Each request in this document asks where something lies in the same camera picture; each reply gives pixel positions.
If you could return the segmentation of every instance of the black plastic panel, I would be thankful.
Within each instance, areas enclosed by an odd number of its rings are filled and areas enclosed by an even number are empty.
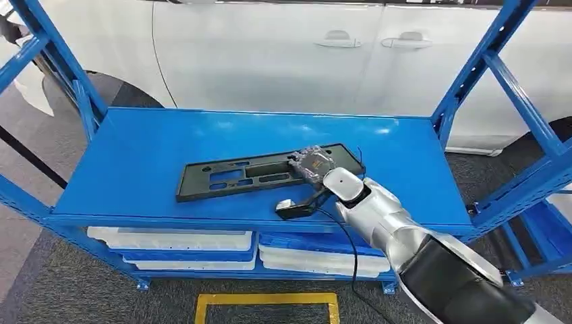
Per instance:
[[[343,144],[330,144],[322,148],[338,167],[344,167],[355,175],[364,172],[360,161]],[[187,164],[176,199],[183,202],[302,184],[304,179],[288,164],[292,153]]]

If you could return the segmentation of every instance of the yellow floor marking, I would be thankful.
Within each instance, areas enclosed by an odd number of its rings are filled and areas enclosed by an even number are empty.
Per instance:
[[[195,324],[205,324],[208,305],[328,304],[330,324],[339,324],[338,298],[333,292],[293,294],[200,294]]]

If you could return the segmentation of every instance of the white car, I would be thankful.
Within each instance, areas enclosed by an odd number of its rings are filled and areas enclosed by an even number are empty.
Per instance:
[[[498,13],[474,5],[192,1],[41,3],[85,70],[164,107],[380,115],[430,115]],[[8,20],[22,23],[15,14]],[[572,12],[537,7],[501,53],[548,121],[572,115],[570,30]],[[38,77],[17,82],[33,105],[44,104]],[[486,72],[457,113],[448,149],[495,155],[527,131]]]

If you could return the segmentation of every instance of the shelf rack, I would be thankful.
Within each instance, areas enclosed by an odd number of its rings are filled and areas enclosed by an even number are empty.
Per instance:
[[[359,147],[368,176],[394,192],[417,222],[466,242],[493,230],[572,179],[571,143],[558,140],[498,56],[534,6],[532,0],[505,1],[436,111],[427,117],[108,108],[39,2],[11,2],[34,37],[0,70],[0,90],[27,63],[40,57],[76,104],[88,147],[69,183],[61,184],[65,190],[54,207],[45,206],[1,176],[0,200],[136,280],[143,290],[148,289],[154,277],[349,279],[269,270],[260,261],[253,271],[141,271],[86,236],[82,227],[93,225],[339,231],[337,224],[324,215],[293,221],[282,221],[275,215],[278,201],[307,197],[312,189],[305,185],[177,203],[175,188],[187,163],[294,151],[311,144],[341,142],[355,153]],[[499,81],[546,156],[477,202],[477,215],[471,218],[444,149],[455,112],[487,69]],[[33,153],[25,153],[34,162]],[[333,212],[333,200],[324,207]],[[384,283],[385,292],[393,291],[392,273],[383,273],[376,279]]]

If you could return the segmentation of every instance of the silver robotic arm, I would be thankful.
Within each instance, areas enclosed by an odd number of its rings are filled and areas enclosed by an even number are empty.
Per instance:
[[[374,180],[343,168],[323,184],[336,208],[372,247],[383,251],[400,288],[427,318],[444,324],[558,324],[539,305],[502,289],[500,271],[451,235],[417,224]]]

